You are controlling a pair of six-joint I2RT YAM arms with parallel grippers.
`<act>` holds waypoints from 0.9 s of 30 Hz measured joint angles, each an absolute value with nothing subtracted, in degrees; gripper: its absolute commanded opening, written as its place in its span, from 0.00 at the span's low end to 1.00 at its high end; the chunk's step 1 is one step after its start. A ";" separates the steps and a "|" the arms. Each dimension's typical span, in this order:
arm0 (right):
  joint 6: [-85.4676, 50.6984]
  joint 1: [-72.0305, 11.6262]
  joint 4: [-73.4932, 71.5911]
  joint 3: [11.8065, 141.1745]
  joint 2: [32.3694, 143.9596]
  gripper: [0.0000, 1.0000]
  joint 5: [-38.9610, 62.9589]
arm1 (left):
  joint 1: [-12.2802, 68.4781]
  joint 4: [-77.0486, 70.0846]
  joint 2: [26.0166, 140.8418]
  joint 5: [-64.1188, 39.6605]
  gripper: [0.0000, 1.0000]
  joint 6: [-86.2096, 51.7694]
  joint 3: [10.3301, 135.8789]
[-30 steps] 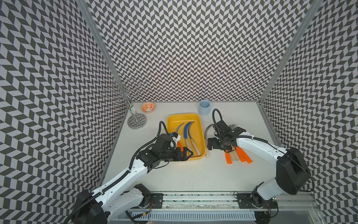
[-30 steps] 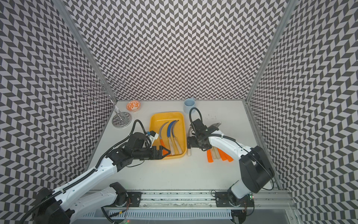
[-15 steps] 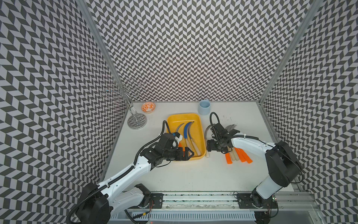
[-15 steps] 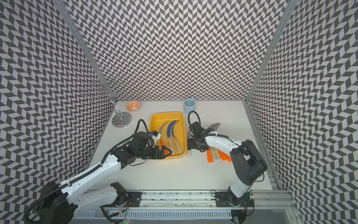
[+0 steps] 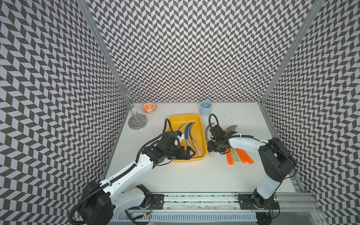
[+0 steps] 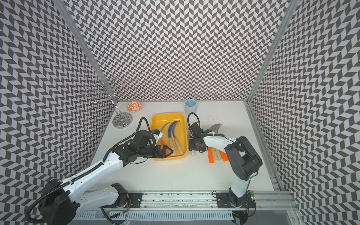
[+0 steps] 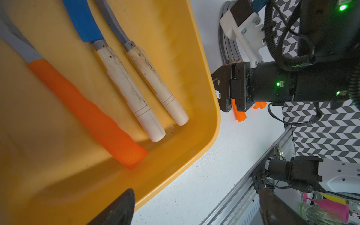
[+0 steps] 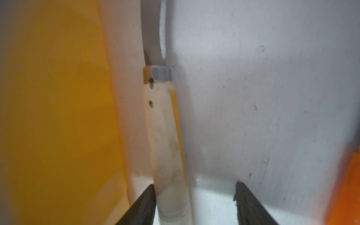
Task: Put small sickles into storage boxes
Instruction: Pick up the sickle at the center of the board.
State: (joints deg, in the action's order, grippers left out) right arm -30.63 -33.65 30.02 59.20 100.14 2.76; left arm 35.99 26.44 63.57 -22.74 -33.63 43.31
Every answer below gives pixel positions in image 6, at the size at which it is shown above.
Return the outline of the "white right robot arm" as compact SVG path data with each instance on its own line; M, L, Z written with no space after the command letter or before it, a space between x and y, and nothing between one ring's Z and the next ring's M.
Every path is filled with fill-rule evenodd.
M229 188L230 203L235 208L248 208L250 180L257 175L263 165L261 157L249 140L244 136L236 139L227 138L210 129L201 129L198 123L190 125L189 131L189 150L203 153L209 148L214 148L227 155L235 174L235 180Z

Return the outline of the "yellow plastic storage tray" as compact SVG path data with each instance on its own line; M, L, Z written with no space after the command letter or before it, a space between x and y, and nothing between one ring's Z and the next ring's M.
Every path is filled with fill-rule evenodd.
M167 160L178 160L183 159L188 153L188 133L187 133L187 126L186 126L186 119L183 113L181 112L167 112L167 113L160 113L156 114L151 119L151 129L158 129L161 130L162 126L169 122L169 124L164 128L165 137L163 138L165 145L170 147L169 138L168 138L168 129L172 122L179 121L175 128L175 135L179 139L179 142L182 146L184 151L183 155L171 156Z

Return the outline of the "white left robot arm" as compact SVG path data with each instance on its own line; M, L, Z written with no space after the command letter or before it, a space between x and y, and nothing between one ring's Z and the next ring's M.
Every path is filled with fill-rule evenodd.
M114 204L121 195L119 184L99 191L87 200L84 200L83 194L138 157L167 158L173 154L173 149L167 145L157 144L160 136L162 133L159 130L139 130L119 141L95 165L62 181L51 180L42 189L41 197L29 206L25 220L33 224L67 225L86 207L92 210Z

